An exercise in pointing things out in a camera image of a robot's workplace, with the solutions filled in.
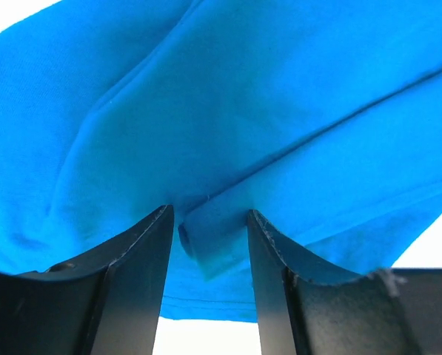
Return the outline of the bright blue t shirt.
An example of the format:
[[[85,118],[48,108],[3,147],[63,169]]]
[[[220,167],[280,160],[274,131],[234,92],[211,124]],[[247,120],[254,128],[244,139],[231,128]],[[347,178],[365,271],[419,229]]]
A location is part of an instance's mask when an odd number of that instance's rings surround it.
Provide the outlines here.
[[[0,272],[175,211],[161,313],[253,322],[247,214],[343,268],[442,214],[442,1],[60,1],[0,33]]]

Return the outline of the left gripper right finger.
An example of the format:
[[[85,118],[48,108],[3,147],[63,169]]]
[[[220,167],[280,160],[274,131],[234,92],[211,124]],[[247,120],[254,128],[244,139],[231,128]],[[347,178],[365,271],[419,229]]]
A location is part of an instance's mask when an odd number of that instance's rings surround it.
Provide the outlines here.
[[[263,354],[442,354],[442,269],[347,271],[247,221]]]

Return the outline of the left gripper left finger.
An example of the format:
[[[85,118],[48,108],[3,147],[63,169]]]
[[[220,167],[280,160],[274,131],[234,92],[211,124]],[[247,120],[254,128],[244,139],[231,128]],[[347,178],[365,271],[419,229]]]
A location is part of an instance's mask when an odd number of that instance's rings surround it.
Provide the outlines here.
[[[44,272],[0,273],[0,354],[151,354],[173,226],[161,206]]]

